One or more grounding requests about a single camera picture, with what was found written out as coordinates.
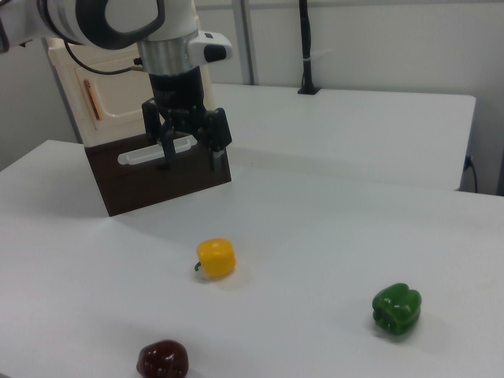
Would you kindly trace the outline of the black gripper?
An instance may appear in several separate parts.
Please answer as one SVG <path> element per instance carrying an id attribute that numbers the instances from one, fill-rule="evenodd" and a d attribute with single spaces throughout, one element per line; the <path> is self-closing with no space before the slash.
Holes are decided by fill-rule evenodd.
<path id="1" fill-rule="evenodd" d="M 176 156 L 173 130 L 199 137 L 214 172 L 216 160 L 232 142 L 232 134 L 225 110 L 207 110 L 204 105 L 201 70 L 176 76 L 150 74 L 149 79 L 154 96 L 142 104 L 146 137 L 161 145 L 167 162 Z"/>

